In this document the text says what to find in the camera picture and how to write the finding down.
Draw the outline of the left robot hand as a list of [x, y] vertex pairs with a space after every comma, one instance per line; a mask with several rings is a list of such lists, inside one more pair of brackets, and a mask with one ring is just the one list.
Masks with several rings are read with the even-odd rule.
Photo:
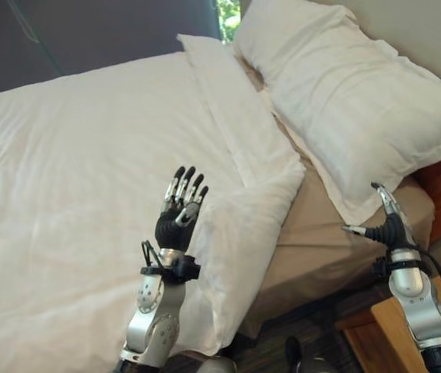
[[160, 249], [185, 253], [190, 245], [201, 206], [208, 193], [204, 175], [194, 166], [181, 166], [173, 175], [164, 194], [163, 206], [155, 227]]

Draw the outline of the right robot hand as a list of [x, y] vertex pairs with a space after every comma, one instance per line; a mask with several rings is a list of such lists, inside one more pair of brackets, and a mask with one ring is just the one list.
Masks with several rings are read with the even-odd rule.
[[384, 244], [389, 250], [417, 249], [418, 244], [410, 222], [394, 195], [382, 183], [371, 182], [370, 185], [379, 194], [383, 203], [384, 223], [375, 227], [342, 225], [341, 229]]

